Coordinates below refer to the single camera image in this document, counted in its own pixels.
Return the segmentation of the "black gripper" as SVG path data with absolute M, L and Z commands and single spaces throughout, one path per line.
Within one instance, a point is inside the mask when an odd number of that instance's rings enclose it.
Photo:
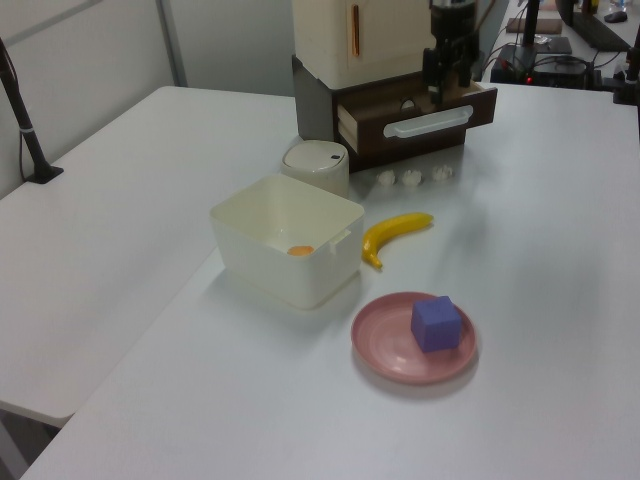
M 479 32 L 476 29 L 475 4 L 431 4 L 433 48 L 423 52 L 422 75 L 428 85 L 431 103 L 444 101 L 443 84 L 455 72 L 460 88 L 469 88 L 472 66 L 479 57 Z

